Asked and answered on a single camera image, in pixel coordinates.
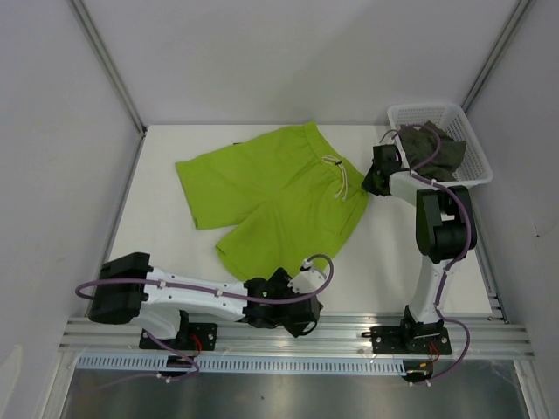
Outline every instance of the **white plastic basket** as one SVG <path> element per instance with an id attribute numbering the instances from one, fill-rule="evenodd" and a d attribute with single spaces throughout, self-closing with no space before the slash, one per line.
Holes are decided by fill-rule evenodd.
<path id="1" fill-rule="evenodd" d="M 488 183 L 493 179 L 493 171 L 486 155 L 460 106 L 448 102 L 391 106 L 388 110 L 388 119 L 394 129 L 399 129 L 402 125 L 425 124 L 430 120 L 437 127 L 444 129 L 455 141 L 466 141 L 464 160 L 453 173 L 456 182 L 441 182 L 444 185 L 464 185 L 471 188 L 473 185 Z M 396 137 L 396 144 L 402 153 L 404 166 L 408 168 L 409 164 L 399 137 Z"/>

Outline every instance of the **gray floor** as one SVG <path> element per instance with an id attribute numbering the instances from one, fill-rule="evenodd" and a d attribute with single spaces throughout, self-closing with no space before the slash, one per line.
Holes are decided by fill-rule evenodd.
<path id="1" fill-rule="evenodd" d="M 63 418 L 528 419 L 509 361 L 464 362 L 431 388 L 397 377 L 208 373 L 95 389 L 130 374 L 78 371 Z"/>

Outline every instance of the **drawstring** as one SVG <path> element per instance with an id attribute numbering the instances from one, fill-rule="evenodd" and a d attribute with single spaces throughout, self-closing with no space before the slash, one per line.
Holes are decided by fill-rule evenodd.
<path id="1" fill-rule="evenodd" d="M 343 192 L 342 201 L 345 201 L 348 197 L 348 173 L 346 172 L 346 168 L 343 166 L 343 161 L 336 159 L 332 155 L 324 155 L 322 157 L 322 161 L 330 165 L 335 165 L 342 171 L 342 188 L 334 195 L 334 198 L 337 198 L 340 196 L 341 192 Z"/>

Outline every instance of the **white wall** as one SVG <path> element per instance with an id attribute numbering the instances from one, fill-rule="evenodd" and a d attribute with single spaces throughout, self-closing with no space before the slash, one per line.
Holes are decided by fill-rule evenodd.
<path id="1" fill-rule="evenodd" d="M 559 3 L 538 0 L 470 119 L 494 171 L 476 191 L 501 297 L 526 324 L 559 417 Z"/>
<path id="2" fill-rule="evenodd" d="M 460 103 L 516 0 L 86 0 L 148 124 L 386 122 Z"/>
<path id="3" fill-rule="evenodd" d="M 4 417 L 28 419 L 138 138 L 65 0 L 3 0 L 0 57 L 0 364 L 23 346 Z"/>

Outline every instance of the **table surface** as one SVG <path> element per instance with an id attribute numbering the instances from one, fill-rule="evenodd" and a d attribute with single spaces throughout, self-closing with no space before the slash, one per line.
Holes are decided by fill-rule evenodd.
<path id="1" fill-rule="evenodd" d="M 133 251 L 175 274 L 216 281 L 235 278 L 221 265 L 214 246 L 234 227 L 196 230 L 176 161 L 247 141 L 279 126 L 151 126 L 128 192 L 111 259 Z M 362 173 L 372 147 L 388 127 L 319 126 L 332 147 Z M 415 242 L 415 209 L 392 196 L 369 196 L 355 232 L 334 259 L 335 278 L 319 297 L 325 313 L 401 313 L 416 289 L 421 254 Z M 474 251 L 459 264 L 444 311 L 487 316 L 491 307 Z"/>

